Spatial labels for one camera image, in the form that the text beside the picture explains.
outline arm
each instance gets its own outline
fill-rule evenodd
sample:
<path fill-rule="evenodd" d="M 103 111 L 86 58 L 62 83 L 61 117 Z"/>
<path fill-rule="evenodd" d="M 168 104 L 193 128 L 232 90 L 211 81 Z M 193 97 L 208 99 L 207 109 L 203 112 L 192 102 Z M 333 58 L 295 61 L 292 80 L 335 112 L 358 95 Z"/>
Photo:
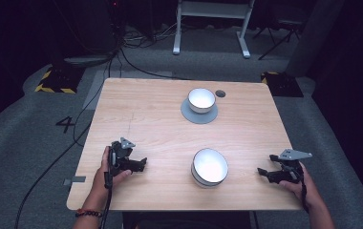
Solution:
<path fill-rule="evenodd" d="M 304 171 L 304 182 L 307 185 L 306 205 L 309 208 L 310 228 L 312 229 L 331 229 L 334 228 L 334 223 L 331 218 L 331 213 L 325 204 L 324 200 L 319 195 L 315 183 L 310 177 L 306 167 L 301 164 Z M 298 199 L 301 200 L 301 183 L 295 184 L 285 180 L 280 181 L 280 185 L 293 192 Z"/>
<path fill-rule="evenodd" d="M 106 201 L 108 190 L 104 187 L 104 172 L 108 171 L 108 153 L 109 148 L 106 147 L 104 150 L 104 155 L 101 160 L 101 166 L 96 171 L 95 179 L 93 180 L 92 190 L 90 191 L 89 196 L 86 197 L 86 200 L 83 203 L 82 209 L 84 210 L 92 210 L 92 211 L 101 211 L 104 208 Z M 126 179 L 129 175 L 131 175 L 131 171 L 123 171 L 119 175 L 113 178 L 113 188 L 117 187 L 124 179 Z M 99 226 L 99 218 L 93 216 L 82 216 L 76 219 L 74 224 L 74 229 L 77 228 L 98 228 Z"/>

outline metal bowl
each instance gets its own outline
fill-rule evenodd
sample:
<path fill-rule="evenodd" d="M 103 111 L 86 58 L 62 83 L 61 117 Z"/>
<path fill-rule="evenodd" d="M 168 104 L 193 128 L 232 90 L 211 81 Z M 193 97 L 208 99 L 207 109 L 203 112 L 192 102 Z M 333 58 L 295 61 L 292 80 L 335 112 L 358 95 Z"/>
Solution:
<path fill-rule="evenodd" d="M 215 104 L 215 95 L 208 89 L 194 89 L 188 94 L 188 102 L 191 110 L 199 114 L 211 111 Z"/>
<path fill-rule="evenodd" d="M 223 155 L 206 148 L 198 151 L 194 156 L 191 173 L 200 186 L 211 188 L 219 185 L 226 178 L 228 165 Z"/>

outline white stand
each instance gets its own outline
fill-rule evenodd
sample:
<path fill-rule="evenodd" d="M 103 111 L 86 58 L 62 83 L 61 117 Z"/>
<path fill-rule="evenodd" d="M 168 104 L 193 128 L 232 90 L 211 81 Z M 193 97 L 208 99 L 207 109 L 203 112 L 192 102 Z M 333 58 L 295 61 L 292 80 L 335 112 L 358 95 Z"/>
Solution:
<path fill-rule="evenodd" d="M 204 17 L 222 17 L 244 19 L 241 31 L 237 31 L 238 41 L 241 45 L 244 58 L 249 58 L 250 53 L 245 42 L 245 32 L 247 23 L 252 13 L 254 1 L 249 4 L 226 4 L 226 3 L 209 3 L 209 2 L 188 2 L 179 0 L 177 15 L 177 31 L 173 54 L 181 52 L 182 39 L 182 15 L 184 16 L 204 16 Z"/>

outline black cable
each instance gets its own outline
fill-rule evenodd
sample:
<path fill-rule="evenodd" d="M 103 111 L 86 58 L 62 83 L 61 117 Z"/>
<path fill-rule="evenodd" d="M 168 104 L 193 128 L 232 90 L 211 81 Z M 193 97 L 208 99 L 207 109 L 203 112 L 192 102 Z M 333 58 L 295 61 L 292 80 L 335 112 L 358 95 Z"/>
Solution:
<path fill-rule="evenodd" d="M 105 222 L 107 220 L 107 215 L 108 215 L 108 212 L 110 210 L 110 203 L 111 203 L 111 197 L 112 196 L 113 196 L 113 187 L 110 187 L 108 189 L 108 196 L 107 196 L 106 205 L 104 207 L 104 212 L 103 212 L 103 216 L 102 216 L 101 223 L 100 223 L 100 229 L 104 229 L 104 227 L 105 227 Z"/>
<path fill-rule="evenodd" d="M 303 202 L 303 208 L 304 210 L 308 213 L 309 212 L 309 208 L 306 204 L 306 197 L 307 197 L 307 186 L 306 183 L 304 182 L 304 176 L 301 176 L 301 183 L 302 183 L 302 189 L 301 189 L 301 200 Z"/>
<path fill-rule="evenodd" d="M 106 55 L 103 59 L 99 60 L 88 60 L 83 62 L 71 62 L 70 60 L 65 59 L 65 62 L 70 64 L 74 68 L 90 68 L 98 65 L 102 65 L 108 62 L 112 57 L 112 55 Z"/>
<path fill-rule="evenodd" d="M 84 111 L 86 111 L 86 108 L 92 103 L 92 101 L 97 97 L 98 95 L 98 92 L 100 92 L 101 88 L 103 87 L 103 84 L 104 84 L 104 74 L 105 72 L 107 71 L 107 66 L 109 65 L 109 63 L 107 63 L 106 67 L 104 68 L 104 72 L 103 72 L 103 80 L 102 80 L 102 83 L 100 85 L 100 87 L 98 88 L 96 94 L 92 97 L 92 99 L 90 99 L 90 101 L 86 104 L 86 106 L 81 110 L 81 112 L 79 113 L 79 115 L 77 116 L 76 118 L 76 121 L 75 121 L 75 125 L 74 125 L 74 131 L 73 131 L 73 140 L 74 142 L 80 146 L 80 147 L 84 147 L 84 145 L 78 143 L 78 139 L 76 139 L 75 137 L 75 130 L 76 130 L 76 124 L 77 124 L 77 121 L 79 120 L 80 116 L 83 114 Z"/>
<path fill-rule="evenodd" d="M 101 49 L 97 49 L 97 48 L 89 48 L 86 47 L 83 42 L 80 40 L 80 38 L 77 36 L 77 34 L 75 33 L 75 31 L 72 29 L 71 24 L 69 23 L 69 20 L 66 18 L 66 16 L 63 14 L 63 11 L 60 9 L 60 7 L 57 5 L 56 1 L 53 0 L 53 4 L 55 5 L 56 9 L 58 10 L 60 16 L 62 17 L 62 19 L 65 21 L 66 26 L 68 26 L 68 29 L 71 31 L 72 35 L 75 37 L 75 40 L 79 43 L 79 45 L 81 45 L 81 47 L 83 47 L 83 49 L 85 49 L 86 51 L 89 51 L 91 53 L 95 53 L 95 54 L 108 54 L 108 52 L 96 52 L 96 51 L 100 51 Z"/>
<path fill-rule="evenodd" d="M 89 125 L 87 125 L 87 127 L 83 130 L 83 132 L 80 134 L 80 136 L 77 138 L 77 140 L 79 140 L 86 133 L 86 131 L 90 128 L 90 125 L 91 124 L 92 124 L 92 122 L 90 122 Z M 53 161 L 53 163 L 42 173 L 42 175 L 36 180 L 36 182 L 32 185 L 32 187 L 30 188 L 30 190 L 24 196 L 23 200 L 21 201 L 20 208 L 18 209 L 17 216 L 15 218 L 14 229 L 18 229 L 18 222 L 20 221 L 21 212 L 22 212 L 23 207 L 24 207 L 24 204 L 26 203 L 27 198 L 30 196 L 30 193 L 32 192 L 32 190 L 35 188 L 35 186 L 38 184 L 38 182 L 51 170 L 51 168 L 56 164 L 56 162 L 59 159 L 61 159 L 63 156 L 65 156 L 66 153 L 68 153 L 68 151 L 71 150 L 74 145 L 75 145 L 75 142 L 72 142 L 72 144 L 68 148 L 66 148 L 66 150 L 63 151 L 63 153 L 60 154 L 60 156 L 58 156 Z"/>
<path fill-rule="evenodd" d="M 256 211 L 253 211 L 253 217 L 255 218 L 255 225 L 256 225 L 256 229 L 259 229 L 259 222 L 257 220 L 257 214 Z"/>
<path fill-rule="evenodd" d="M 108 64 L 108 77 L 111 78 L 111 63 L 113 63 L 113 58 L 111 58 L 109 64 Z"/>
<path fill-rule="evenodd" d="M 304 210 L 308 213 L 309 208 L 307 207 L 307 204 L 306 204 L 307 185 L 304 182 L 304 175 L 300 175 L 295 169 L 292 169 L 291 171 L 294 172 L 300 178 L 300 181 L 301 181 L 301 202 L 303 203 Z"/>
<path fill-rule="evenodd" d="M 117 59 L 118 59 L 118 62 L 119 62 L 119 78 L 122 78 L 122 62 L 119 59 L 119 55 L 117 55 Z"/>
<path fill-rule="evenodd" d="M 126 34 L 124 36 L 124 39 L 125 40 L 129 40 L 129 41 L 131 41 L 131 40 L 139 40 L 139 44 L 135 45 L 135 44 L 129 44 L 129 43 L 127 43 L 126 47 L 127 48 L 130 48 L 130 49 L 137 49 L 137 48 L 143 48 L 144 49 L 144 48 L 151 47 L 151 46 L 155 45 L 158 41 L 162 41 L 162 40 L 166 39 L 167 37 L 169 37 L 171 35 L 175 35 L 175 34 L 170 34 L 170 35 L 165 35 L 165 34 L 167 32 L 170 32 L 171 33 L 173 31 L 175 31 L 176 30 L 176 27 L 175 27 L 176 25 L 177 24 L 175 23 L 174 25 L 172 25 L 171 27 L 169 27 L 169 28 L 167 28 L 165 30 L 155 32 L 154 35 L 153 35 L 154 40 L 147 39 L 146 36 L 144 36 L 143 34 L 141 34 L 138 31 L 128 31 L 128 32 L 126 32 Z M 147 41 L 151 41 L 151 43 L 148 44 L 148 45 L 143 46 L 143 44 L 145 42 L 147 42 Z"/>
<path fill-rule="evenodd" d="M 149 72 L 147 72 L 147 71 L 145 71 L 145 70 L 142 70 L 142 69 L 140 69 L 140 68 L 136 67 L 135 65 L 133 65 L 133 64 L 132 64 L 132 63 L 131 63 L 128 59 L 127 59 L 127 57 L 125 56 L 124 51 L 123 51 L 122 49 L 120 49 L 120 50 L 121 50 L 121 52 L 122 52 L 122 56 L 124 56 L 125 61 L 127 61 L 127 63 L 128 63 L 129 65 L 131 65 L 134 69 L 136 69 L 136 70 L 138 70 L 138 71 L 140 71 L 140 72 L 147 73 L 147 74 L 151 74 L 151 75 L 154 75 L 154 76 L 157 76 L 157 77 L 162 77 L 162 78 L 180 79 L 180 80 L 191 80 L 191 79 L 189 79 L 189 78 L 176 77 L 176 76 L 167 76 L 167 75 L 161 75 L 161 74 L 156 74 L 156 73 L 149 73 Z"/>

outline bracelet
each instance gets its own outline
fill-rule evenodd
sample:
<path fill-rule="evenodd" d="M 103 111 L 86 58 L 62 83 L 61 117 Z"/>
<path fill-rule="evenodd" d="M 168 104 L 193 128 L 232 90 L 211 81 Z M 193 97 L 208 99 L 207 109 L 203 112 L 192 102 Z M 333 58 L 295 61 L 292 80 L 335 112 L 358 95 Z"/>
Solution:
<path fill-rule="evenodd" d="M 97 211 L 93 211 L 93 210 L 89 210 L 89 209 L 77 209 L 75 216 L 78 217 L 83 217 L 83 216 L 91 216 L 91 217 L 97 217 L 97 218 L 101 218 L 103 215 L 101 214 L 101 212 L 97 212 Z"/>

